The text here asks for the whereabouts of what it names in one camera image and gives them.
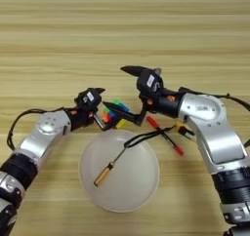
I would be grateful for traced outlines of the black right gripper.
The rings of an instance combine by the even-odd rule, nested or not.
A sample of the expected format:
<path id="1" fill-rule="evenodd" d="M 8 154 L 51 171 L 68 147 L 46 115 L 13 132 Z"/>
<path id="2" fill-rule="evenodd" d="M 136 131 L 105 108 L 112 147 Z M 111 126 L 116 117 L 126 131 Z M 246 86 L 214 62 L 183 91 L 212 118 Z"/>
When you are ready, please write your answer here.
<path id="1" fill-rule="evenodd" d="M 147 73 L 146 67 L 138 65 L 125 65 L 121 67 L 121 70 L 136 77 Z M 148 112 L 160 113 L 168 117 L 177 117 L 179 115 L 183 96 L 180 92 L 174 92 L 165 88 L 159 89 L 154 94 L 140 93 L 140 99 Z M 146 110 L 144 108 L 139 114 L 133 114 L 112 102 L 104 101 L 104 105 L 117 116 L 137 126 L 141 126 L 146 117 Z"/>

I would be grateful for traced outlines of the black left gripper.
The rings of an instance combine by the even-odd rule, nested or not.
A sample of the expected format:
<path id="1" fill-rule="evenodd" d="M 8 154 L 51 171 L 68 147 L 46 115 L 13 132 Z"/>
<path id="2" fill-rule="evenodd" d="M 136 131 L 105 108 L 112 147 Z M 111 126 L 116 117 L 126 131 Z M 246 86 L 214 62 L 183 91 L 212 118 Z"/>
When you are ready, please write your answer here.
<path id="1" fill-rule="evenodd" d="M 100 95 L 105 91 L 105 89 L 94 88 L 94 91 L 98 95 Z M 114 128 L 118 124 L 119 119 L 114 119 L 105 124 L 104 121 L 101 119 L 101 117 L 98 115 L 98 111 L 99 110 L 96 107 L 90 110 L 85 110 L 84 108 L 79 108 L 79 107 L 73 107 L 73 108 L 67 108 L 65 110 L 65 113 L 70 120 L 71 129 L 73 131 L 78 130 L 80 128 L 88 127 L 94 123 L 97 123 L 97 125 L 100 127 L 102 131 L 107 131 L 109 129 Z"/>

